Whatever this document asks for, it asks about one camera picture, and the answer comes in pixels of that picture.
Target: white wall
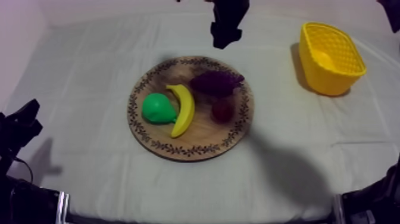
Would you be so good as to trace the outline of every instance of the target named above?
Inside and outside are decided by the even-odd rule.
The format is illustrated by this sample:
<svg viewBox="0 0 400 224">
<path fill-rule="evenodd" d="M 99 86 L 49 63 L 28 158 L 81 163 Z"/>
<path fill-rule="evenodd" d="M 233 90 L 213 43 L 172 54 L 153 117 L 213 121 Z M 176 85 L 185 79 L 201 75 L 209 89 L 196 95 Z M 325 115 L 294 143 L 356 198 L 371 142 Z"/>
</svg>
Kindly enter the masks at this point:
<svg viewBox="0 0 400 224">
<path fill-rule="evenodd" d="M 0 111 L 46 27 L 36 0 L 0 0 Z"/>
<path fill-rule="evenodd" d="M 201 13 L 213 7 L 204 0 L 40 0 L 53 26 L 128 13 Z M 383 7 L 376 0 L 250 0 L 252 13 L 345 23 L 391 34 Z"/>
</svg>

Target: white tablecloth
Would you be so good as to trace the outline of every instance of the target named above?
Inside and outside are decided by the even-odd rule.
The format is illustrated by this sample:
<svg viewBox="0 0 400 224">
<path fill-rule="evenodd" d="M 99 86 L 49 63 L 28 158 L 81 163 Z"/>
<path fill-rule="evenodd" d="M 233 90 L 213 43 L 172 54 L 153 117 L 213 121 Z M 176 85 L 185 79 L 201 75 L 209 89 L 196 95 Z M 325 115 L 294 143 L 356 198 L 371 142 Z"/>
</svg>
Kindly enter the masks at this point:
<svg viewBox="0 0 400 224">
<path fill-rule="evenodd" d="M 332 20 L 353 37 L 368 72 L 349 94 L 329 98 L 300 85 L 296 43 L 308 18 L 253 6 L 240 25 L 243 38 L 219 50 L 212 47 L 211 7 L 91 21 L 43 38 L 6 109 L 32 98 L 41 104 L 43 131 L 19 155 L 36 184 L 70 193 L 71 211 L 85 216 L 227 223 L 323 216 L 332 194 L 384 177 L 400 144 L 396 36 Z M 200 163 L 149 153 L 126 119 L 138 78 L 184 55 L 230 64 L 254 93 L 249 135 Z M 10 174 L 28 177 L 17 164 Z"/>
</svg>

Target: black cable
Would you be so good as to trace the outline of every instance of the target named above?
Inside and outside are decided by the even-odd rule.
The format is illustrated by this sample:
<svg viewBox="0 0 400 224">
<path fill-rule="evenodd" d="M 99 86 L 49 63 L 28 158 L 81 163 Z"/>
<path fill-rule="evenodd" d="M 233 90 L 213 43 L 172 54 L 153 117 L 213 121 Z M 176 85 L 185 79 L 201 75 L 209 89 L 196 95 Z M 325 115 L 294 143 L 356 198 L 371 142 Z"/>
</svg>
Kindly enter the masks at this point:
<svg viewBox="0 0 400 224">
<path fill-rule="evenodd" d="M 22 159 L 20 159 L 20 158 L 17 158 L 17 157 L 16 157 L 14 160 L 17 161 L 17 162 L 19 162 L 19 163 L 25 164 L 25 166 L 29 169 L 29 173 L 30 173 L 30 184 L 32 184 L 32 183 L 33 183 L 33 172 L 32 172 L 32 169 L 30 168 L 30 166 L 29 166 L 24 160 L 22 160 Z M 11 193 L 10 193 L 10 220 L 13 220 L 13 218 L 14 218 L 13 196 L 14 196 L 14 194 L 15 194 L 15 189 L 18 188 L 19 184 L 20 184 L 20 183 L 17 183 L 16 186 L 14 186 L 14 187 L 12 188 Z"/>
<path fill-rule="evenodd" d="M 24 160 L 22 160 L 20 158 L 17 158 L 17 157 L 14 160 L 19 162 L 19 163 L 23 163 L 23 164 L 25 164 L 26 167 L 28 167 L 29 173 L 30 173 L 30 184 L 32 184 L 33 183 L 33 172 L 32 172 L 32 169 L 29 167 L 29 165 Z"/>
</svg>

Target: dark red fruit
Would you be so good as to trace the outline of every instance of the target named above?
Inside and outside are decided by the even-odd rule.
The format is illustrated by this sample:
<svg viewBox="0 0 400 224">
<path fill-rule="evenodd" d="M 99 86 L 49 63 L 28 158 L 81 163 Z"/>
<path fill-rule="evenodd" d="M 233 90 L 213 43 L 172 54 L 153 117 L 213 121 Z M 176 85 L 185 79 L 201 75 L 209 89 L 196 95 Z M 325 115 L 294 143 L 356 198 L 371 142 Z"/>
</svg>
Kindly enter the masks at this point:
<svg viewBox="0 0 400 224">
<path fill-rule="evenodd" d="M 232 119 L 235 108 L 227 100 L 220 99 L 212 105 L 211 112 L 217 122 L 226 123 Z"/>
</svg>

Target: green pear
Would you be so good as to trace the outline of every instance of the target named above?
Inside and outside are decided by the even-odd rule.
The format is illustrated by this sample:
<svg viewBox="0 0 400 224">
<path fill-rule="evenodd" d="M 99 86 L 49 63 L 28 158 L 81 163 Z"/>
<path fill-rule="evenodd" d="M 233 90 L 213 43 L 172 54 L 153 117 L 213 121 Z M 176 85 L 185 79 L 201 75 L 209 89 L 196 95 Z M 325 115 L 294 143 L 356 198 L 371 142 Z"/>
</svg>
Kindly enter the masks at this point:
<svg viewBox="0 0 400 224">
<path fill-rule="evenodd" d="M 177 118 L 175 109 L 170 99 L 164 94 L 149 94 L 143 101 L 142 115 L 154 124 L 174 123 Z"/>
</svg>

